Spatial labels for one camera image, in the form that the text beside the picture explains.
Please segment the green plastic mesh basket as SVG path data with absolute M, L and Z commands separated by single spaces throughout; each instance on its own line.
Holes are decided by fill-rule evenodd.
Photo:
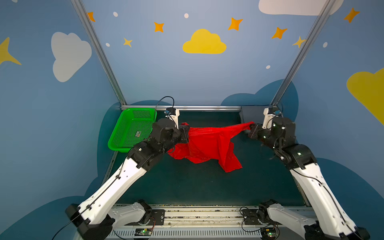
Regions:
M 150 108 L 131 108 L 122 111 L 108 141 L 112 151 L 127 153 L 134 145 L 147 139 L 152 132 L 157 113 Z

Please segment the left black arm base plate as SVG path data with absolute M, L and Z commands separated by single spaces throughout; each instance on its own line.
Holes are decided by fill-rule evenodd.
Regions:
M 165 221 L 165 210 L 151 210 L 145 213 L 143 218 L 136 223 L 131 223 L 132 226 L 163 226 Z

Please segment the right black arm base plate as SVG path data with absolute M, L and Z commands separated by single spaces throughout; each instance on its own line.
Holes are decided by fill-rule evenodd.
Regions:
M 259 209 L 241 208 L 240 213 L 244 218 L 245 225 L 267 225 L 269 222 L 265 220 L 263 213 Z

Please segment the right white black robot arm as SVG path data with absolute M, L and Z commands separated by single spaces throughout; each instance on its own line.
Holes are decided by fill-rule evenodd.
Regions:
M 356 226 L 330 190 L 312 151 L 296 142 L 296 125 L 290 119 L 273 116 L 263 125 L 250 125 L 248 137 L 263 142 L 289 170 L 312 206 L 316 220 L 286 210 L 277 201 L 259 205 L 261 224 L 281 224 L 305 240 L 368 240 L 367 229 Z

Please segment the red t shirt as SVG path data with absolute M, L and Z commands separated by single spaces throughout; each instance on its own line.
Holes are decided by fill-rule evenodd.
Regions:
M 190 128 L 189 142 L 177 144 L 168 154 L 176 160 L 188 159 L 194 164 L 218 160 L 221 168 L 232 172 L 242 168 L 234 154 L 231 139 L 245 130 L 250 130 L 254 122 L 222 128 Z

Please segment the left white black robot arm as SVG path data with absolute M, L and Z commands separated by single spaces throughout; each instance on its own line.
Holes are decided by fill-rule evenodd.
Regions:
M 190 126 L 177 127 L 163 118 L 153 123 L 149 138 L 136 144 L 117 171 L 87 200 L 66 209 L 70 222 L 84 240 L 104 240 L 116 228 L 131 223 L 146 224 L 152 208 L 143 200 L 113 209 L 118 199 L 154 167 L 177 144 L 189 141 Z

